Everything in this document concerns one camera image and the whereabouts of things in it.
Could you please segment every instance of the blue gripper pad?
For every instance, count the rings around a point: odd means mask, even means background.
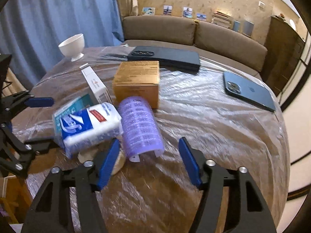
[[[119,140],[114,139],[112,145],[109,148],[109,152],[99,170],[99,179],[97,182],[97,187],[100,190],[103,189],[108,184],[111,172],[114,168],[114,164],[118,158],[119,152],[120,152],[120,142]]]
[[[190,151],[191,148],[185,137],[179,140],[178,149],[192,185],[199,187],[202,184],[200,168]]]
[[[51,97],[35,97],[29,98],[25,105],[30,108],[51,107],[54,104],[54,99]]]

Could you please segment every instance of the white bowl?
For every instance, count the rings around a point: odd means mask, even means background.
[[[84,45],[84,35],[77,34],[61,42],[59,49],[65,57],[71,58],[71,61],[77,61],[84,56],[81,53]]]

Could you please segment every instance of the cardboard box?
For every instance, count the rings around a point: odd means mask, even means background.
[[[80,69],[91,89],[90,95],[94,96],[98,103],[108,102],[113,104],[105,84],[100,80],[89,64],[86,63],[80,66]]]
[[[113,90],[119,103],[129,96],[141,96],[151,108],[157,108],[159,81],[158,61],[127,61],[120,64],[114,76]]]

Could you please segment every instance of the wooden table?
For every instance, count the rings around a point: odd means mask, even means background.
[[[52,113],[87,91],[79,66],[92,65],[114,98],[112,80],[132,47],[99,47],[84,50],[82,60],[58,63],[35,86],[37,97],[53,97],[51,108],[26,109],[13,120],[13,132],[24,141],[53,134]],[[178,139],[185,136],[191,146],[219,165],[237,169],[245,166],[253,176],[277,225],[287,198],[289,150],[282,112],[259,109],[225,94],[222,72],[231,70],[265,86],[258,79],[224,65],[202,60],[197,75],[161,68],[160,105],[156,121],[165,142],[165,152],[141,156],[140,163],[127,161],[113,176],[98,202],[110,232],[188,232],[201,193],[191,185],[178,152]],[[39,156],[26,180],[34,197],[52,166],[70,169],[77,160],[68,160],[61,150]],[[79,228],[77,204],[71,189],[75,228]],[[219,231],[225,220],[223,203]]]

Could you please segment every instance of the sofa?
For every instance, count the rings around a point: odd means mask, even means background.
[[[201,57],[261,79],[267,49],[230,29],[175,16],[129,16],[122,22],[129,46],[161,46],[196,51]]]

